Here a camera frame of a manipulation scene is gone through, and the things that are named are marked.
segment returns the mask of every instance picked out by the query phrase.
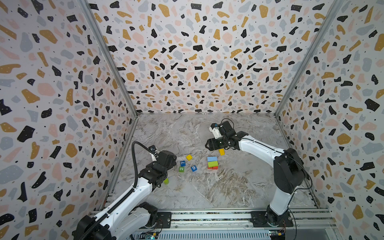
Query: vented metal panel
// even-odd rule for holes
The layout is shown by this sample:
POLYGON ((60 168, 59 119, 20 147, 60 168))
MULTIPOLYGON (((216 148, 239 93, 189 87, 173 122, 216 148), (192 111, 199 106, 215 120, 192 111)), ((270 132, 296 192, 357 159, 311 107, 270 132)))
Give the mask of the vented metal panel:
MULTIPOLYGON (((135 239, 150 239, 150 235, 135 232, 135 239)), ((270 240, 268 230, 216 230, 216 231, 165 231, 159 234, 158 239, 235 239, 235 240, 270 240)))

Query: light blue block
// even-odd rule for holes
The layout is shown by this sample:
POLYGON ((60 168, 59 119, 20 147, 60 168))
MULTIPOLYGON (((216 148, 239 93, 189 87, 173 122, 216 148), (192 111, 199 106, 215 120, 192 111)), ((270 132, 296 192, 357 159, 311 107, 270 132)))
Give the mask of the light blue block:
POLYGON ((217 161, 217 157, 207 157, 208 162, 214 162, 217 161))

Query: green block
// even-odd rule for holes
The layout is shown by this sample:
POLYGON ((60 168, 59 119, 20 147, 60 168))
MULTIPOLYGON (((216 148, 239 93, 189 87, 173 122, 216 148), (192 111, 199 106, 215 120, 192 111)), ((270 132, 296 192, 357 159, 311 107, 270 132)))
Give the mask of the green block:
POLYGON ((217 166, 218 166, 218 162, 217 161, 208 162, 208 167, 217 167, 217 166))

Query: terrazzo wall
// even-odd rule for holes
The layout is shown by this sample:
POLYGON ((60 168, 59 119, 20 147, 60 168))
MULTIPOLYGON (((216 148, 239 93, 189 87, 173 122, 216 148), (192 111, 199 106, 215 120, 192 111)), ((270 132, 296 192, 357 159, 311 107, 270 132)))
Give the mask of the terrazzo wall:
POLYGON ((132 116, 76 1, 0 7, 0 238, 72 239, 132 116))
POLYGON ((345 1, 278 117, 345 239, 384 239, 384 1, 345 1))
POLYGON ((275 112, 332 0, 89 0, 137 111, 275 112))

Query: marble floor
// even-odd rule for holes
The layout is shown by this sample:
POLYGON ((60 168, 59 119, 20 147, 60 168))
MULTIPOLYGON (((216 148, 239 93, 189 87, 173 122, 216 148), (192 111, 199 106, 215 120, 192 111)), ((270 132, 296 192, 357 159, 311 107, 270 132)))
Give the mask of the marble floor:
MULTIPOLYGON (((230 118, 236 131, 244 131, 269 145, 286 149, 273 115, 265 114, 141 114, 133 141, 146 146, 156 145, 177 156, 177 165, 168 171, 169 184, 162 184, 144 200, 159 209, 209 208, 265 208, 273 198, 276 185, 272 167, 261 159, 242 151, 218 150, 210 152, 204 147, 213 134, 212 123, 230 118), (193 159, 186 160, 191 154, 193 159), (207 157, 217 156, 218 170, 207 169, 207 157), (185 172, 179 172, 180 161, 186 160, 185 172)), ((151 156, 135 146, 137 167, 140 171, 151 162, 151 156)), ((114 198, 122 194, 134 178, 129 150, 115 186, 114 198)), ((291 207, 314 207, 308 191, 299 190, 291 207)))

